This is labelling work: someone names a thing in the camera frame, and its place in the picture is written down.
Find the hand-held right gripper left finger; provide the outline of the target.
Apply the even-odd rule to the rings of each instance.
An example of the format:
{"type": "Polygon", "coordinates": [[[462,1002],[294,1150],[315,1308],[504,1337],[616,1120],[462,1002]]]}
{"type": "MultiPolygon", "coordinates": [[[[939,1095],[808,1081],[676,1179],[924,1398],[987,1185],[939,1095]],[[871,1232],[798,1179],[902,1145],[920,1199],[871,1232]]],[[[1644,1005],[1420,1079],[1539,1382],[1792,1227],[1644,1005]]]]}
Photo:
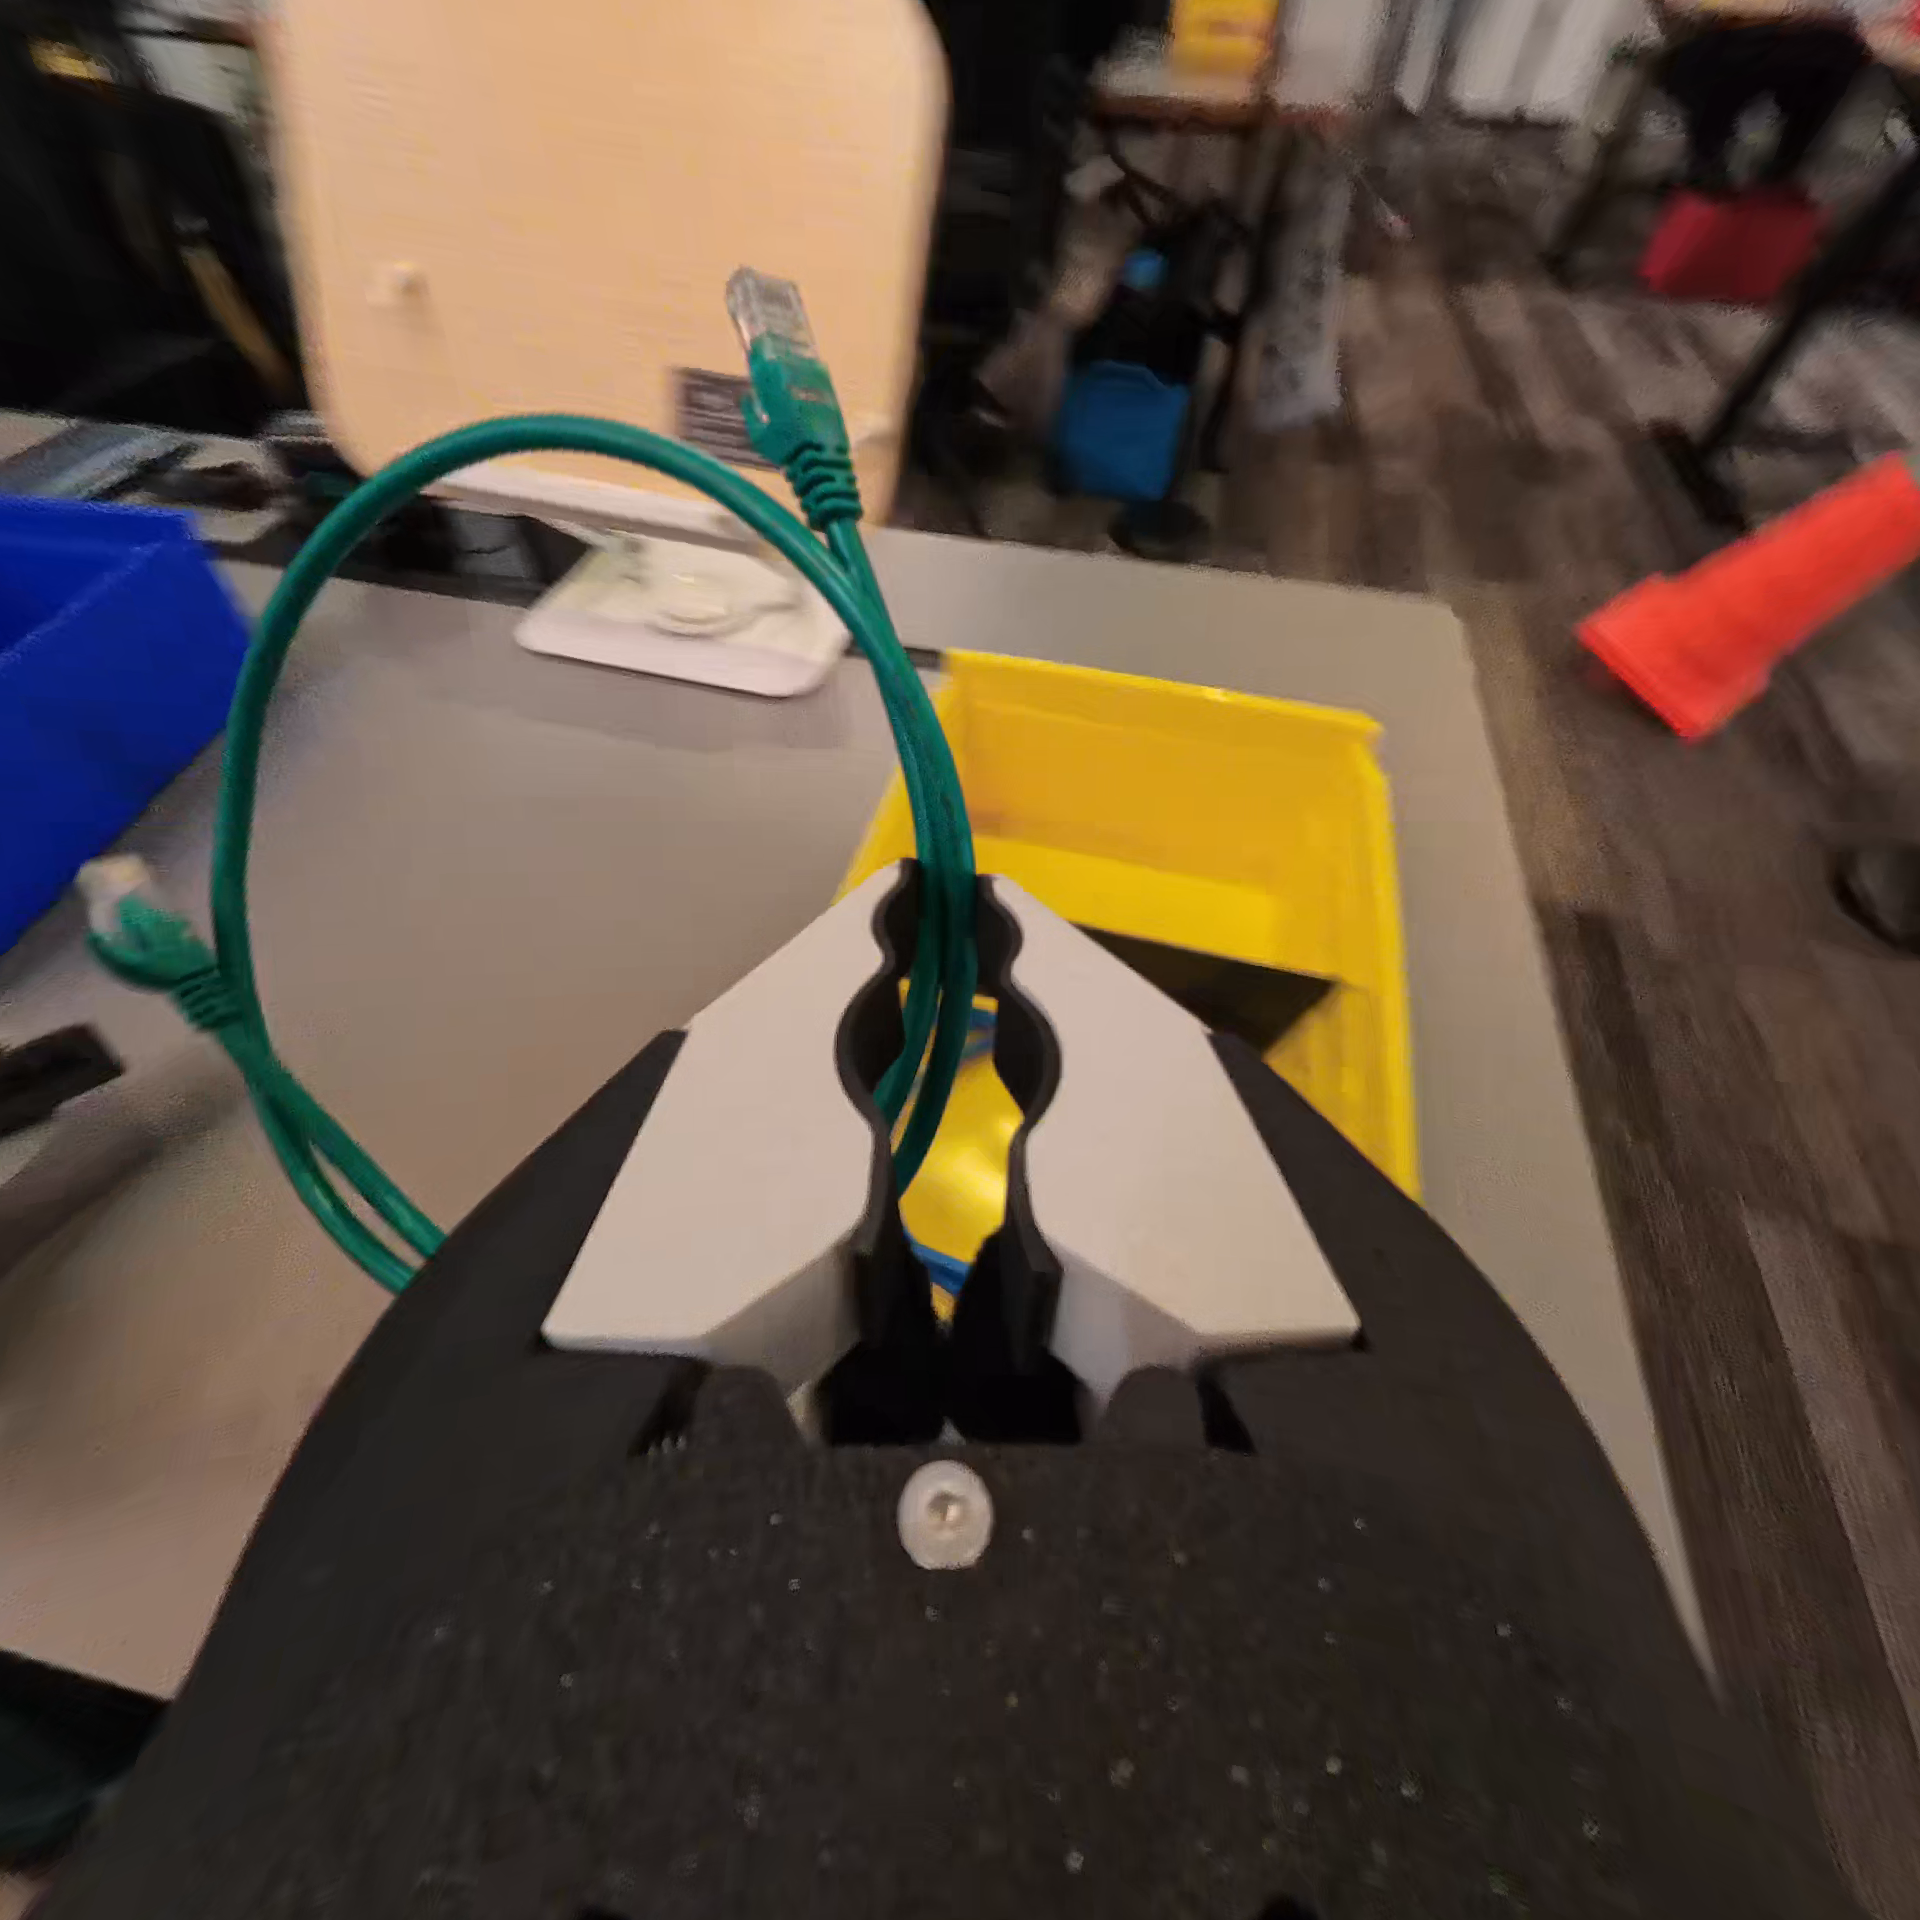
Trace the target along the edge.
{"type": "Polygon", "coordinates": [[[920,892],[915,862],[884,866],[691,1017],[546,1311],[547,1346],[815,1389],[834,1445],[942,1434],[947,1351],[876,1101],[920,892]]]}

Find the wooden panel on white arm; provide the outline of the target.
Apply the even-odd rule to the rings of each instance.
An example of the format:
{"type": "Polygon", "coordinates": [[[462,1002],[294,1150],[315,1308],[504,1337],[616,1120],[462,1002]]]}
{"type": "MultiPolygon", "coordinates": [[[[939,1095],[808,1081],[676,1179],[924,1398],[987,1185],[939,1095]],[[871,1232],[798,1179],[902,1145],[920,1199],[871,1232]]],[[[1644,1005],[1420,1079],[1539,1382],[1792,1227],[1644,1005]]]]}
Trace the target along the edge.
{"type": "Polygon", "coordinates": [[[912,3],[287,3],[256,45],[308,396],[358,476],[470,422],[688,436],[795,287],[896,501],[947,137],[912,3]]]}

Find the blue storage bin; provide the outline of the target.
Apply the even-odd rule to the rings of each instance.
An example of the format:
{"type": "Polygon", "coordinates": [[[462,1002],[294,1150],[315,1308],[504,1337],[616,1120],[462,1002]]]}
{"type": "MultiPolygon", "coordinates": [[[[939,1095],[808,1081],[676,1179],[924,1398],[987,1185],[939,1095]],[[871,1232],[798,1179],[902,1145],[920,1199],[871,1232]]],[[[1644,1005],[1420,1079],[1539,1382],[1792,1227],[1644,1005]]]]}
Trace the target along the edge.
{"type": "Polygon", "coordinates": [[[185,512],[4,496],[4,950],[223,730],[248,644],[185,512]]]}

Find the black network switch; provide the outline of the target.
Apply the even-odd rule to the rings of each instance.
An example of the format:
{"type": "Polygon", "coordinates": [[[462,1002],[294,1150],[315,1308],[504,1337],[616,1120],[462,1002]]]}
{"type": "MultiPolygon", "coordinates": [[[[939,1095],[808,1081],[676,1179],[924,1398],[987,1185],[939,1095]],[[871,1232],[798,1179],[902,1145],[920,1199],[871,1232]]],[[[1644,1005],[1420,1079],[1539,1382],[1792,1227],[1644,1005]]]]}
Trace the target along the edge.
{"type": "Polygon", "coordinates": [[[63,1106],[124,1072],[121,1059],[85,1023],[2,1042],[2,1141],[42,1128],[63,1106]]]}

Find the blue floor container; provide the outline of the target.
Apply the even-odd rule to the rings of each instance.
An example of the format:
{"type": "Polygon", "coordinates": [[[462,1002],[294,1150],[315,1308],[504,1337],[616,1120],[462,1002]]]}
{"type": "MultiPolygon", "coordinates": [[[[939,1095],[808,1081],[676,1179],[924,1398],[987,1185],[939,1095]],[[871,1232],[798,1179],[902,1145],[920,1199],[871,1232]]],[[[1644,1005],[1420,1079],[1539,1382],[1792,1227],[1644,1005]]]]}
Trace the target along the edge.
{"type": "Polygon", "coordinates": [[[1072,335],[1047,442],[1066,492],[1123,508],[1173,492],[1205,342],[1204,314],[1175,283],[1166,248],[1133,246],[1092,322],[1072,335]]]}

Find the red box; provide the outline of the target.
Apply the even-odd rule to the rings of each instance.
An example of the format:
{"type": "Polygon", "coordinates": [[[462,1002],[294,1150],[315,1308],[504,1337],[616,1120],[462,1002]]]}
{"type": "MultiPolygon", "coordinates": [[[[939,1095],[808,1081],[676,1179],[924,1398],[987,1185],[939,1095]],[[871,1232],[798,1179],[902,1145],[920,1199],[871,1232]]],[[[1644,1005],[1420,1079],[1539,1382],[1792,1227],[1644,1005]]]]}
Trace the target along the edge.
{"type": "Polygon", "coordinates": [[[1728,196],[1665,196],[1636,278],[1662,300],[1760,308],[1790,288],[1822,246],[1827,211],[1800,187],[1728,196]]]}

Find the orange traffic cone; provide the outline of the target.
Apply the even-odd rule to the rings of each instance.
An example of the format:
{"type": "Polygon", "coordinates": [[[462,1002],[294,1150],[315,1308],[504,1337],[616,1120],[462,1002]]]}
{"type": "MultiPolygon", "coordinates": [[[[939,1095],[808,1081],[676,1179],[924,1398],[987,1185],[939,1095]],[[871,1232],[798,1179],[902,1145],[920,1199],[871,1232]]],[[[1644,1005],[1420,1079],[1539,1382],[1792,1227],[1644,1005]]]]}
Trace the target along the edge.
{"type": "Polygon", "coordinates": [[[1621,591],[1573,637],[1607,680],[1694,745],[1915,561],[1915,455],[1890,452],[1685,573],[1621,591]]]}

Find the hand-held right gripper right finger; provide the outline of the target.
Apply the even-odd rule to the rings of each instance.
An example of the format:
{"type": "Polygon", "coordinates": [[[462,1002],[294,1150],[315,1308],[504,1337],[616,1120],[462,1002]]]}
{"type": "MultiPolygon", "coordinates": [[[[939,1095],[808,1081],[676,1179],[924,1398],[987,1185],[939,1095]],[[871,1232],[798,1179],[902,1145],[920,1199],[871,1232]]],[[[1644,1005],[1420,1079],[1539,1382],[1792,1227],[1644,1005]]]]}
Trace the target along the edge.
{"type": "Polygon", "coordinates": [[[1009,878],[980,881],[974,924],[1018,1120],[947,1331],[949,1428],[1069,1445],[1139,1372],[1350,1346],[1357,1308],[1234,1079],[1263,1061],[1009,878]]]}

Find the yellow storage bin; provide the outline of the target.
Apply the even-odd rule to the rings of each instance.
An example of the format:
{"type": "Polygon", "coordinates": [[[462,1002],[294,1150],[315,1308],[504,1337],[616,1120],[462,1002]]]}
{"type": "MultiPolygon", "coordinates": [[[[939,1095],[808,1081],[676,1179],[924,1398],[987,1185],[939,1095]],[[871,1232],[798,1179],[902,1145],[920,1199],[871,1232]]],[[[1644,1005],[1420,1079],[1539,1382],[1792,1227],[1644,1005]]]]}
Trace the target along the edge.
{"type": "Polygon", "coordinates": [[[1398,837],[1380,725],[1215,686],[951,652],[932,694],[1007,878],[1236,1037],[1424,1194],[1398,837]]]}

